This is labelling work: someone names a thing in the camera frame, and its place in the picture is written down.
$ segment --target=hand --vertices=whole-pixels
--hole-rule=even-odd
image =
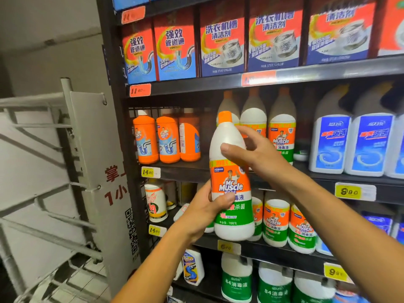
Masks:
[[[244,150],[236,145],[222,143],[222,154],[238,166],[249,166],[251,169],[273,186],[282,187],[283,178],[297,171],[276,150],[272,142],[247,126],[236,126],[240,133],[247,135],[247,148]]]
[[[187,210],[173,224],[180,226],[180,230],[189,236],[193,244],[204,233],[206,227],[216,218],[216,215],[228,209],[234,202],[235,194],[226,193],[211,202],[210,180],[195,194]]]

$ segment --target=price tag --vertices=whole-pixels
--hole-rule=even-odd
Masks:
[[[335,196],[343,199],[376,201],[376,186],[366,184],[335,183]]]
[[[131,85],[129,89],[129,96],[131,98],[136,98],[138,96],[149,96],[151,93],[152,93],[152,85],[150,83]]]
[[[241,244],[234,242],[219,239],[217,240],[217,249],[222,252],[241,255]]]
[[[343,281],[351,284],[354,283],[340,265],[324,263],[324,275],[326,278],[331,278],[333,280]]]
[[[241,86],[243,87],[274,84],[277,81],[276,70],[247,72],[241,75]]]
[[[157,237],[163,237],[163,235],[167,232],[167,228],[158,227],[157,225],[150,224],[149,225],[149,234]]]
[[[169,290],[167,291],[167,295],[168,296],[172,296],[173,295],[173,287],[170,286]]]
[[[160,178],[161,169],[158,167],[142,167],[142,177]]]
[[[146,7],[139,6],[122,12],[121,23],[128,24],[134,21],[142,20],[146,14]]]

